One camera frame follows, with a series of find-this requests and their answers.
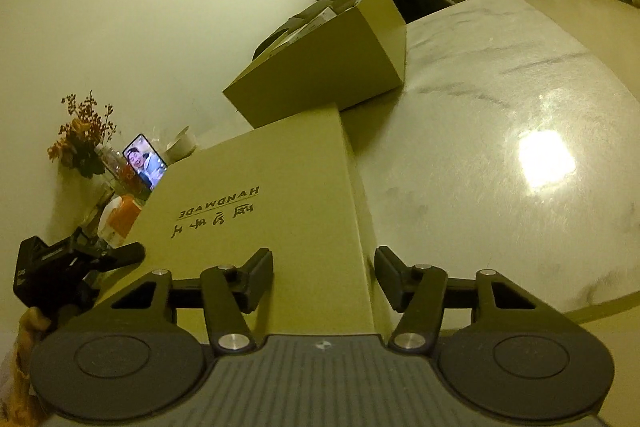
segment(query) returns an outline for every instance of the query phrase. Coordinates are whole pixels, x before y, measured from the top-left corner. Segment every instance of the box lid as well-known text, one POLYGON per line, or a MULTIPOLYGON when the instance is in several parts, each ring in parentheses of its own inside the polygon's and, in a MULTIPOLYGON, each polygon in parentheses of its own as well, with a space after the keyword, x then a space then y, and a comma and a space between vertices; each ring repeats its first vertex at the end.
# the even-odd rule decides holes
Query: box lid
POLYGON ((406 24, 393 0, 333 8, 336 17, 293 42, 281 36, 224 89, 253 127, 326 103, 342 110, 402 85, 406 24))
MULTIPOLYGON (((127 238, 146 259, 106 295, 156 268, 196 278, 267 247, 271 296, 248 320, 258 335, 375 333, 363 252, 375 240, 358 222, 352 160, 337 109, 326 107, 171 165, 127 238)), ((206 341, 202 311, 180 311, 178 324, 206 341)))

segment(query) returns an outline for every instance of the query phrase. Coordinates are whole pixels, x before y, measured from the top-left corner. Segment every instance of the wall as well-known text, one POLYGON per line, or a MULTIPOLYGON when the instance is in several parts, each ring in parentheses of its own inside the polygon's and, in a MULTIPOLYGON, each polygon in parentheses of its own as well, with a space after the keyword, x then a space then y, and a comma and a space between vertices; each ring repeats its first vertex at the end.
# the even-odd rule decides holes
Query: wall
POLYGON ((0 0, 0 335, 23 306, 12 294, 20 241, 66 237, 95 187, 47 158, 67 121, 63 96, 113 103, 122 148, 190 124, 220 139, 250 127, 222 95, 255 47, 314 0, 0 0))

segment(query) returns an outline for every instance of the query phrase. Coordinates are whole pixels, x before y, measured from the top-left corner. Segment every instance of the smartphone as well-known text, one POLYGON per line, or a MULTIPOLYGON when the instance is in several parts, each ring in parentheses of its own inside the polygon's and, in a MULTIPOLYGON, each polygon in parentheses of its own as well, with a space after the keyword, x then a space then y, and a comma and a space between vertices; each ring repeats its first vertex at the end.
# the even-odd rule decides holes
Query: smartphone
POLYGON ((122 155, 138 173, 144 184, 153 190, 166 171, 166 164, 151 147, 145 135, 139 134, 124 148, 122 155))

